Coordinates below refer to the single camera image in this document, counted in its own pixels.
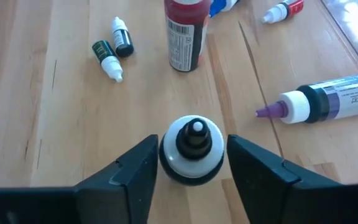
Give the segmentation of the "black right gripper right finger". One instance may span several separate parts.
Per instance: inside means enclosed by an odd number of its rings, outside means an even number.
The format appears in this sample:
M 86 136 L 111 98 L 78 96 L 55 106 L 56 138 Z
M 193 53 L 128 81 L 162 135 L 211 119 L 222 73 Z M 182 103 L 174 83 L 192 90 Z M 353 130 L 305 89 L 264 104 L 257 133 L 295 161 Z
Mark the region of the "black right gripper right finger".
M 234 134 L 227 155 L 251 224 L 358 224 L 358 184 L 340 184 Z

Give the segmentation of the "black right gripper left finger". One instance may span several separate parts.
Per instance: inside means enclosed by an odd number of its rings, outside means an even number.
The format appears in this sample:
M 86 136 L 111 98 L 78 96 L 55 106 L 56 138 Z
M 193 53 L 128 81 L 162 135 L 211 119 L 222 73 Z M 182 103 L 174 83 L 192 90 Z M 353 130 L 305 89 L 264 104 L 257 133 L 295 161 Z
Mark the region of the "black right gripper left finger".
M 81 224 L 147 224 L 158 167 L 152 134 L 76 185 Z

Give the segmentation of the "large black food coloring bottle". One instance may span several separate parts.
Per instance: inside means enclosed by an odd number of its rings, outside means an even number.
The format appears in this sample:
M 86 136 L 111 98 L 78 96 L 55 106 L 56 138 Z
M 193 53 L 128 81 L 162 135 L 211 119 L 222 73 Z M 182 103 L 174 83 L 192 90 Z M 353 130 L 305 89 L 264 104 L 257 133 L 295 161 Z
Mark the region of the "large black food coloring bottle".
M 160 143 L 158 156 L 165 173 L 187 186 L 212 180 L 224 163 L 224 138 L 210 119 L 186 115 L 176 119 Z

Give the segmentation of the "large purple food coloring bottle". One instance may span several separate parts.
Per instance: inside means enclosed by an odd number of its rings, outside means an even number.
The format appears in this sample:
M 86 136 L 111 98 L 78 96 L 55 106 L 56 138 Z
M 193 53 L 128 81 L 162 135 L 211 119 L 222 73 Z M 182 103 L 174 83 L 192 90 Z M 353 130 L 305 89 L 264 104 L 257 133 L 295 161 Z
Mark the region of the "large purple food coloring bottle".
M 256 111 L 258 118 L 286 124 L 316 123 L 358 115 L 358 75 L 299 86 Z

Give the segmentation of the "small green dropper bottle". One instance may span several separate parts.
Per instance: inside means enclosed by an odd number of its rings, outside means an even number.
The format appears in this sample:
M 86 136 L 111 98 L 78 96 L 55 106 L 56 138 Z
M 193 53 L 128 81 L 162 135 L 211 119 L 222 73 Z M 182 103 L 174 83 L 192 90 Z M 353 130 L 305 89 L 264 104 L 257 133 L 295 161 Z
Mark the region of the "small green dropper bottle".
M 92 49 L 108 77 L 118 83 L 122 82 L 123 69 L 109 42 L 99 40 L 92 45 Z

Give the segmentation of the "large red food coloring bottle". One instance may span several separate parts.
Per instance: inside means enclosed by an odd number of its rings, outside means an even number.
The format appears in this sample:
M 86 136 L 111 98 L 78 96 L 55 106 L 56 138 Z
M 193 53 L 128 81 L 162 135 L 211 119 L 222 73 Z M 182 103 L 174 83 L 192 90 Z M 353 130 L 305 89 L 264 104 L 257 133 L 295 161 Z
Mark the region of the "large red food coloring bottle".
M 179 72 L 191 72 L 202 56 L 212 0 L 163 1 L 169 63 Z

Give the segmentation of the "white tube red green cap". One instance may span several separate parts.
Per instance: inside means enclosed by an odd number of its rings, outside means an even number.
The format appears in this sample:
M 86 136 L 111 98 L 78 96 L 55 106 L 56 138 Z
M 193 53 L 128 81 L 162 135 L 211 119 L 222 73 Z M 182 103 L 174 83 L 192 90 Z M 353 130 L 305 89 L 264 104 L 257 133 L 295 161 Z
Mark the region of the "white tube red green cap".
M 264 24 L 274 24 L 293 17 L 303 10 L 304 0 L 283 0 L 271 7 L 263 16 Z

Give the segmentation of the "large blue food coloring bottle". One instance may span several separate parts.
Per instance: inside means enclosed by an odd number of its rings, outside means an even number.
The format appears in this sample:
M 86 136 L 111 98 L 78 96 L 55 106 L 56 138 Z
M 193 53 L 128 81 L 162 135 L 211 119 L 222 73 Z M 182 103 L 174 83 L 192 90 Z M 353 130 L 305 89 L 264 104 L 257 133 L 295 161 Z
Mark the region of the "large blue food coloring bottle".
M 209 10 L 210 17 L 214 17 L 220 12 L 229 11 L 238 1 L 239 0 L 213 0 Z

